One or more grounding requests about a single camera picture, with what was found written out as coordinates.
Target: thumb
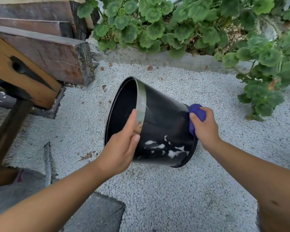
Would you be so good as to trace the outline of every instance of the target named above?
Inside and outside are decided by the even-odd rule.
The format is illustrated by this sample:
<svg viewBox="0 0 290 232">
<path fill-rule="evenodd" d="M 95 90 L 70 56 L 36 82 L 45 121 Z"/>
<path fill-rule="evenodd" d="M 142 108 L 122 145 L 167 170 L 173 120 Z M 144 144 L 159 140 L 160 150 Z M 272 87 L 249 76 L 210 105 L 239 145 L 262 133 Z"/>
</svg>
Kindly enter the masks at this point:
<svg viewBox="0 0 290 232">
<path fill-rule="evenodd" d="M 192 123 L 193 123 L 193 125 L 195 127 L 197 127 L 200 124 L 202 124 L 202 121 L 200 121 L 199 117 L 197 117 L 196 114 L 194 114 L 194 113 L 191 112 L 189 116 L 190 116 L 190 119 L 191 119 L 191 121 L 192 121 Z"/>
<path fill-rule="evenodd" d="M 135 152 L 135 148 L 138 145 L 139 140 L 140 140 L 140 135 L 139 134 L 133 135 L 131 137 L 130 145 L 129 145 L 129 148 L 128 148 L 127 152 L 126 152 L 127 155 L 131 155 L 133 157 L 134 152 Z"/>
</svg>

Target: bucket rim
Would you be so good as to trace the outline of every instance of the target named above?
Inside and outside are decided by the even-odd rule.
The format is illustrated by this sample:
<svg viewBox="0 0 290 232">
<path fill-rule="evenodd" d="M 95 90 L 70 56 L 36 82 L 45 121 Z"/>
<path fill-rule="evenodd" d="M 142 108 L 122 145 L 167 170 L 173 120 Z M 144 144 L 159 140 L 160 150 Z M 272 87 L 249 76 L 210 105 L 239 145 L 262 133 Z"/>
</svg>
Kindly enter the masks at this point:
<svg viewBox="0 0 290 232">
<path fill-rule="evenodd" d="M 136 98 L 136 111 L 137 111 L 137 118 L 135 121 L 135 127 L 134 127 L 134 132 L 136 134 L 140 134 L 142 131 L 142 127 L 144 124 L 144 119 L 145 119 L 145 112 L 146 112 L 146 90 L 145 90 L 145 85 L 142 81 L 138 80 L 134 76 L 129 76 L 124 81 L 120 84 L 118 90 L 115 93 L 115 96 L 112 100 L 111 107 L 108 111 L 106 123 L 105 123 L 105 128 L 104 128 L 104 146 L 107 144 L 107 136 L 108 136 L 108 125 L 109 121 L 112 115 L 112 111 L 114 109 L 116 100 L 124 88 L 124 86 L 131 80 L 135 81 L 136 88 L 137 88 L 137 98 Z"/>
</svg>

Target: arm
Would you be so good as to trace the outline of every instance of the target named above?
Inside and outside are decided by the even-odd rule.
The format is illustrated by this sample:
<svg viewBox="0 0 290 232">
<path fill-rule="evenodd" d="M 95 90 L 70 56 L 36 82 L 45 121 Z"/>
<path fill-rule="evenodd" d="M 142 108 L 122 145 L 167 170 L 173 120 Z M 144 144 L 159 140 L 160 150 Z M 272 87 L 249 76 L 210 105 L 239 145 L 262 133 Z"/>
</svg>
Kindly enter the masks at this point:
<svg viewBox="0 0 290 232">
<path fill-rule="evenodd" d="M 290 170 L 262 160 L 222 141 L 213 111 L 201 122 L 192 114 L 195 132 L 203 147 L 240 183 L 265 211 L 290 225 Z"/>
<path fill-rule="evenodd" d="M 96 160 L 1 214 L 0 232 L 59 231 L 102 183 L 128 168 L 140 138 L 135 119 L 133 110 Z"/>
</svg>

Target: hand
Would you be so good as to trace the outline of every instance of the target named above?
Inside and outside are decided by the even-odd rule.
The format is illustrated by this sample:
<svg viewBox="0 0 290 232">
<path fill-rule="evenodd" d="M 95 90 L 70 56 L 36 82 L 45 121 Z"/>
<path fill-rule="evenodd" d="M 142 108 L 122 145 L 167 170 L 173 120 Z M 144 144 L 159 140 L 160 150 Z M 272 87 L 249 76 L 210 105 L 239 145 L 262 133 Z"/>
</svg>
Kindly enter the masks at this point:
<svg viewBox="0 0 290 232">
<path fill-rule="evenodd" d="M 195 134 L 202 143 L 204 149 L 208 150 L 210 147 L 221 141 L 218 133 L 218 125 L 214 118 L 213 110 L 208 107 L 200 107 L 206 112 L 206 119 L 204 122 L 194 114 L 190 113 L 190 119 L 195 127 Z"/>
<path fill-rule="evenodd" d="M 125 171 L 132 161 L 140 140 L 140 136 L 133 132 L 136 116 L 137 112 L 133 109 L 124 128 L 112 135 L 100 156 L 95 160 L 108 178 Z"/>
</svg>

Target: left hand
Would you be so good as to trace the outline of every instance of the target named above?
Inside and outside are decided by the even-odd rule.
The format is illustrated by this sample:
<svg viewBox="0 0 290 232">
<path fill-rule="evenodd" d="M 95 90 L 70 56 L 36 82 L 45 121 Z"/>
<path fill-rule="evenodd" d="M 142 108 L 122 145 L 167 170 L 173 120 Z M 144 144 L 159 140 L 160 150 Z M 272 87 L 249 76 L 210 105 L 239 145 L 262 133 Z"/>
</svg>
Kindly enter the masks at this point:
<svg viewBox="0 0 290 232">
<path fill-rule="evenodd" d="M 124 128 L 113 134 L 100 156 L 95 160 L 104 174 L 111 178 L 125 171 L 134 156 L 140 136 L 133 132 L 137 112 L 131 112 Z"/>
</svg>

